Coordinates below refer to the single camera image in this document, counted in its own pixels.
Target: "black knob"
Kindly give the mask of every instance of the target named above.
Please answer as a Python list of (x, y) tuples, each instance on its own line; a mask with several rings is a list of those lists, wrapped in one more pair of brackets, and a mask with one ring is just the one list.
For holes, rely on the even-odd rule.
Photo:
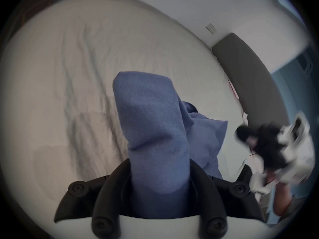
[(228, 189), (229, 193), (237, 198), (245, 197), (250, 192), (249, 185), (242, 181), (233, 182)]
[(108, 218), (95, 218), (92, 221), (92, 231), (98, 238), (107, 238), (114, 231), (114, 225)]
[(222, 238), (227, 232), (227, 222), (223, 218), (214, 218), (207, 222), (206, 233), (213, 238)]
[(81, 198), (90, 191), (90, 186), (85, 181), (75, 181), (69, 185), (68, 192), (74, 197)]

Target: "bed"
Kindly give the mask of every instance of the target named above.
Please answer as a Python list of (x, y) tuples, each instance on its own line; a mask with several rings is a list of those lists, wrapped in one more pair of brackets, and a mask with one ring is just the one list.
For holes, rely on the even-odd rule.
[(230, 77), (192, 33), (134, 0), (65, 0), (32, 18), (0, 64), (1, 169), (14, 200), (61, 236), (53, 217), (68, 185), (110, 174), (127, 157), (112, 82), (129, 70), (169, 77), (183, 101), (228, 121), (218, 163), (225, 180), (236, 180), (249, 150), (234, 132), (250, 111), (229, 85), (230, 78), (241, 100), (223, 47), (214, 54)]

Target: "person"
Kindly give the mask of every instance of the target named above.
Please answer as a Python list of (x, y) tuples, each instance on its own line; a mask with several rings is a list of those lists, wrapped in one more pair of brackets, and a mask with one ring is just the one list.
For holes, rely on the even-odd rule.
[[(256, 149), (258, 137), (256, 135), (249, 135), (245, 139), (245, 143), (251, 149)], [(265, 172), (267, 174), (265, 184), (276, 180), (274, 169), (265, 168)], [(278, 182), (275, 186), (275, 197), (273, 201), (273, 212), (280, 217), (278, 222), (296, 214), (301, 209), (304, 201), (305, 197), (296, 198), (291, 194), (290, 184)]]

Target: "white bed sheet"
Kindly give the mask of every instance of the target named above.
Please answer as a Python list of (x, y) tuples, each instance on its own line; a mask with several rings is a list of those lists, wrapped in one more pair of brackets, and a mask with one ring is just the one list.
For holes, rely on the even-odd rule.
[(234, 181), (249, 151), (241, 107), (217, 59), (173, 20), (131, 0), (66, 0), (18, 31), (1, 61), (1, 169), (22, 209), (53, 237), (68, 185), (111, 173), (127, 156), (112, 82), (119, 71), (165, 75), (182, 100), (228, 120), (218, 154)]

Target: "white object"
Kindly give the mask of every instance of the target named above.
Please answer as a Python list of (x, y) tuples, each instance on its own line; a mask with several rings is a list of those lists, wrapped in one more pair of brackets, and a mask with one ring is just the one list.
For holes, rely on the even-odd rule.
[(212, 34), (214, 34), (214, 33), (217, 32), (217, 29), (216, 29), (211, 23), (209, 23), (209, 24), (206, 26), (206, 28), (207, 28)]
[[(59, 231), (58, 238), (65, 239), (97, 239), (91, 229), (92, 218), (59, 221), (55, 224)], [(145, 220), (127, 216), (119, 216), (121, 227), (120, 239), (153, 238), (153, 239), (197, 239), (200, 216), (192, 216), (171, 220)], [(265, 223), (252, 219), (227, 217), (228, 229), (223, 239), (273, 238), (276, 229)]]
[(299, 184), (308, 179), (315, 166), (315, 151), (309, 130), (309, 123), (302, 112), (296, 115), (293, 125), (281, 129), (278, 142), (287, 145), (281, 153), (288, 165), (278, 169), (275, 179), (267, 185), (266, 174), (254, 173), (249, 182), (252, 192), (268, 194), (278, 182)]

